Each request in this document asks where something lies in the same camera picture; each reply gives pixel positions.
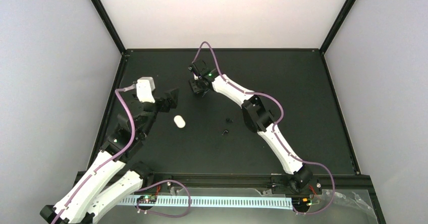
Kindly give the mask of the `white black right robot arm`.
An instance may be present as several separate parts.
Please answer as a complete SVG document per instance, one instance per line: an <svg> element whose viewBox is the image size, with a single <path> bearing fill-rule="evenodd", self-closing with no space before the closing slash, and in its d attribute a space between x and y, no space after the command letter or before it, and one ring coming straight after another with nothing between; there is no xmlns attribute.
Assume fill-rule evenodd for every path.
<svg viewBox="0 0 428 224"><path fill-rule="evenodd" d="M313 173L282 135L272 112L263 105L261 94L244 88L225 74L220 75L204 61L194 61L188 69L193 73L193 79L189 80L193 93L201 95L212 90L239 105L246 127L268 144L289 175L285 185L294 194L306 189Z"/></svg>

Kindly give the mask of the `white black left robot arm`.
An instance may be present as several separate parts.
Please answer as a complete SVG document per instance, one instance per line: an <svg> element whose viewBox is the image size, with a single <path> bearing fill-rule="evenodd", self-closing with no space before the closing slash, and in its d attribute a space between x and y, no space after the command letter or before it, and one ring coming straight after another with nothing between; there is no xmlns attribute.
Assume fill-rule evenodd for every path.
<svg viewBox="0 0 428 224"><path fill-rule="evenodd" d="M56 204L41 209L40 216L47 223L99 223L126 196L152 183L152 170L137 162L119 180L108 184L142 147L157 114L178 105L178 88L167 91L165 97L152 93L151 86L138 84L115 90L125 118L70 192Z"/></svg>

